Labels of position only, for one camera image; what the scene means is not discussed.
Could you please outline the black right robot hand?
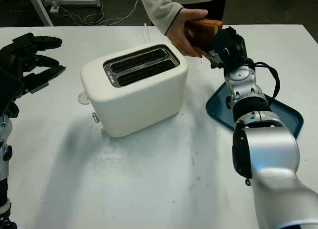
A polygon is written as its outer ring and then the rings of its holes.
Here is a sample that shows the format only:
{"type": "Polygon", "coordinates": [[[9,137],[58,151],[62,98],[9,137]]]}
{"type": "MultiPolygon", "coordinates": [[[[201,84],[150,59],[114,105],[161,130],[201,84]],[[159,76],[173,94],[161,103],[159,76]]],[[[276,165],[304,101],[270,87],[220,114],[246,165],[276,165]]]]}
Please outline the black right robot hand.
{"type": "Polygon", "coordinates": [[[211,68],[233,71],[247,59],[245,41],[232,27],[222,29],[209,42],[208,59],[211,68]]]}

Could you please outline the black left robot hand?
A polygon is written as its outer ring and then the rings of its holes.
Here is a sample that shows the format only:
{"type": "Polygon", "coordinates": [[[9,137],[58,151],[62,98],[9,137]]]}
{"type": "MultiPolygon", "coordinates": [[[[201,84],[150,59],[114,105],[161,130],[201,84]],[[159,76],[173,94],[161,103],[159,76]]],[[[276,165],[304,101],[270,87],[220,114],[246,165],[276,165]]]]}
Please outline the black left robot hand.
{"type": "Polygon", "coordinates": [[[61,45],[60,38],[26,33],[1,48],[0,69],[12,77],[19,86],[15,91],[15,98],[47,87],[49,81],[66,70],[59,61],[38,54],[40,51],[56,49],[61,45]]]}

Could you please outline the person's right hand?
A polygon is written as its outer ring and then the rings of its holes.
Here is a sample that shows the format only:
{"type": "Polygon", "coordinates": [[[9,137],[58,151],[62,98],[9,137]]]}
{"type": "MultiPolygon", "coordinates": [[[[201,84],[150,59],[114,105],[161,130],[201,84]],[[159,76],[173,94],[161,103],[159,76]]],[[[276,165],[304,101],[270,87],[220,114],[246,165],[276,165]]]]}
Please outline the person's right hand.
{"type": "Polygon", "coordinates": [[[186,21],[202,19],[207,14],[208,11],[205,9],[183,8],[169,27],[166,36],[182,55],[202,58],[202,54],[196,50],[186,38],[184,26],[186,21]]]}

